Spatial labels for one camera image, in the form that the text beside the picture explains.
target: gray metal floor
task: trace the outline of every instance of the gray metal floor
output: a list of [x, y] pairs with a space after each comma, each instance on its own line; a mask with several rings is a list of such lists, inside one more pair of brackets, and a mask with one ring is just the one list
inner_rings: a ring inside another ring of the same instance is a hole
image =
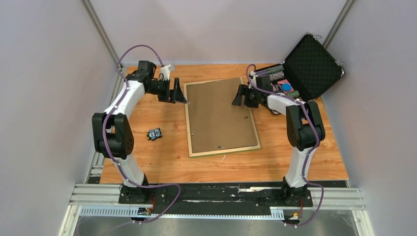
[[[312, 215], [304, 210], [303, 219]], [[101, 236], [116, 225], [130, 221], [122, 217], [81, 218], [79, 236]], [[107, 236], [358, 236], [350, 210], [321, 210], [309, 225], [292, 229], [274, 220], [203, 220], [161, 218], [143, 225], [127, 225]]]

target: case lid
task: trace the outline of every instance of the case lid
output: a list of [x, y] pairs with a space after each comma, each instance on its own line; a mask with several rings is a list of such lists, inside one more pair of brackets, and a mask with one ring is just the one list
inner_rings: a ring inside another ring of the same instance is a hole
[[304, 101], [320, 97], [345, 74], [344, 69], [310, 33], [285, 59], [284, 73]]

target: cylindrical object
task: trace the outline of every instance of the cylindrical object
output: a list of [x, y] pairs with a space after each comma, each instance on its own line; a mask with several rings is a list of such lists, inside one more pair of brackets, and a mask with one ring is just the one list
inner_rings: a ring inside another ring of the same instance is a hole
[[273, 74], [269, 75], [269, 79], [271, 81], [278, 80], [278, 79], [281, 79], [281, 78], [284, 78], [284, 72], [283, 71], [280, 71], [278, 73], [273, 73]]
[[257, 76], [264, 76], [264, 75], [270, 75], [270, 74], [274, 74], [274, 73], [278, 73], [284, 70], [284, 66], [283, 65], [277, 65], [265, 70], [260, 70], [256, 72]]
[[292, 98], [298, 98], [299, 97], [299, 91], [294, 90], [294, 91], [288, 92], [287, 96], [292, 97]]
[[289, 92], [292, 89], [290, 84], [283, 84], [281, 85], [281, 87], [282, 87], [282, 90], [284, 90], [284, 92]]

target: brown cardboard backing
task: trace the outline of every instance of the brown cardboard backing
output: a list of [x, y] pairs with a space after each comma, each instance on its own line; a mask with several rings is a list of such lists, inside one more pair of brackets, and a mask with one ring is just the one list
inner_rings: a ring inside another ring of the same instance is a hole
[[184, 85], [190, 157], [259, 149], [252, 112], [232, 106], [241, 78]]

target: wooden frame border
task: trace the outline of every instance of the wooden frame border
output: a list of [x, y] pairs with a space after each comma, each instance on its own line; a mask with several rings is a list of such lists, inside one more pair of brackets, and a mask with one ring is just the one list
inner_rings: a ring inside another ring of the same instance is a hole
[[[184, 84], [184, 96], [187, 98], [187, 85], [195, 85], [195, 84], [202, 84], [207, 82], [213, 82], [218, 80], [210, 80], [210, 81], [200, 81], [200, 82], [192, 82], [192, 83], [185, 83]], [[185, 104], [185, 122], [187, 126], [187, 142], [188, 142], [188, 155], [189, 157], [200, 157], [200, 156], [211, 156], [211, 155], [219, 155], [224, 153], [233, 153], [233, 152], [240, 152], [240, 151], [250, 151], [250, 150], [257, 150], [261, 149], [261, 143], [259, 142], [259, 136], [258, 131], [256, 130], [255, 121], [253, 119], [252, 110], [249, 109], [250, 118], [252, 120], [253, 129], [255, 130], [255, 136], [256, 136], [256, 142], [257, 144], [255, 146], [249, 146], [249, 147], [237, 147], [237, 148], [231, 148], [231, 149], [225, 149], [225, 150], [216, 150], [216, 151], [205, 151], [205, 152], [196, 152], [193, 153], [192, 145], [191, 145], [191, 128], [190, 128], [190, 119], [189, 119], [189, 113], [188, 113], [188, 103]]]

